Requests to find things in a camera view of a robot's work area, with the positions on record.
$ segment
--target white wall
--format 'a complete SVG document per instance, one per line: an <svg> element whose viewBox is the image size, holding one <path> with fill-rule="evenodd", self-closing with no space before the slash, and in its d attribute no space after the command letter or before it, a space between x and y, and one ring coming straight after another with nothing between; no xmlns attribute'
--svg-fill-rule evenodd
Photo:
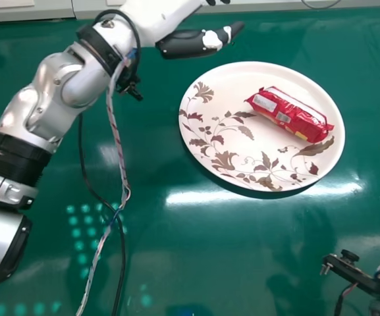
<svg viewBox="0 0 380 316"><path fill-rule="evenodd" d="M0 8L28 7L34 5L33 0L0 0Z"/></svg>
<svg viewBox="0 0 380 316"><path fill-rule="evenodd" d="M100 10L122 5L125 0L72 0L77 18L92 18ZM199 13L225 13L245 11L277 11L302 10L307 8L301 0L231 0L230 5L224 5L216 0L217 5L210 7L205 0L205 7ZM334 0L310 0L313 6L326 6ZM335 8L343 7L379 7L380 0L342 0Z"/></svg>

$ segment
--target floral pattern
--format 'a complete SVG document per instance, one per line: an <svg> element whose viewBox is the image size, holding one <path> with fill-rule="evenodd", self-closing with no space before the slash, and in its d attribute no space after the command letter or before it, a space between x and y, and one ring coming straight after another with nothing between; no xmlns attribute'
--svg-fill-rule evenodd
<svg viewBox="0 0 380 316"><path fill-rule="evenodd" d="M311 177L318 179L319 167L313 161L309 161L308 157L313 157L323 153L329 149L335 142L335 137L323 142L308 145L304 148L298 148L288 145L279 148L274 153L265 153L261 151L261 157L241 157L243 163L235 165L232 161L235 157L240 157L239 153L228 150L221 151L221 147L225 145L226 138L223 134L225 131L233 131L239 133L242 137L247 137L252 141L255 137L252 131L245 126L246 120L255 117L255 113L237 111L232 113L227 111L223 117L203 118L202 114L197 112L191 113L189 105L193 100L201 99L203 103L209 103L215 95L215 92L203 82L194 85L196 93L193 97L188 98L185 109L179 111L179 115L185 119L181 122L183 127L191 131L193 137L188 142L190 146L200 148L200 157L208 159L211 167L220 172L222 176L233 178L247 188L253 188L253 184L257 184L267 188L270 191L281 191L283 187L279 185L282 182L290 183L293 186L301 187L303 181ZM280 159L285 157L286 164L280 163ZM293 160L296 157L303 159L305 170L300 167L294 167Z"/></svg>

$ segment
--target food packet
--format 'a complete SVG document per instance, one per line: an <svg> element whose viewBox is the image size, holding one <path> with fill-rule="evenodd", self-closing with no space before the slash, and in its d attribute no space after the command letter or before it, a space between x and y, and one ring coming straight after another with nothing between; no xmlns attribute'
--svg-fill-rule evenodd
<svg viewBox="0 0 380 316"><path fill-rule="evenodd" d="M327 124L325 115L276 87L261 88L246 102L277 126L310 143L324 140L334 128Z"/></svg>

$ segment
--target green table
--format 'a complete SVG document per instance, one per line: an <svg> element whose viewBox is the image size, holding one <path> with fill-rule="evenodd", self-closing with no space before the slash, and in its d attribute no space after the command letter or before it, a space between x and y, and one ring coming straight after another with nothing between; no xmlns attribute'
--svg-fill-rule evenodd
<svg viewBox="0 0 380 316"><path fill-rule="evenodd" d="M332 315L346 281L319 276L321 258L355 251L380 264L380 9L194 16L187 27L243 20L215 57L164 61L144 49L145 101L115 99L133 195L124 212L128 277L122 315ZM74 41L82 22L0 24L0 115L38 63ZM199 75L235 61L293 68L322 85L346 124L338 165L296 194L247 192L211 176L178 130L180 99ZM104 100L85 115L91 181L112 203L119 172ZM103 230L80 174L76 126L45 169L18 272L0 285L0 316L74 315ZM110 315L121 264L118 232L103 252L85 315ZM366 315L354 291L344 315Z"/></svg>

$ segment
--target plate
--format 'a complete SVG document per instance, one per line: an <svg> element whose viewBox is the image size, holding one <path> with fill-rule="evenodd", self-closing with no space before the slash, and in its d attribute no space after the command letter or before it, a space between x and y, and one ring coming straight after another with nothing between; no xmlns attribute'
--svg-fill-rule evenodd
<svg viewBox="0 0 380 316"><path fill-rule="evenodd" d="M335 129L310 144L274 125L245 102L269 86L323 113ZM342 116L323 88L299 72L261 62L227 64L200 76L182 98L179 127L191 154L208 171L264 192L295 190L323 178L345 143Z"/></svg>

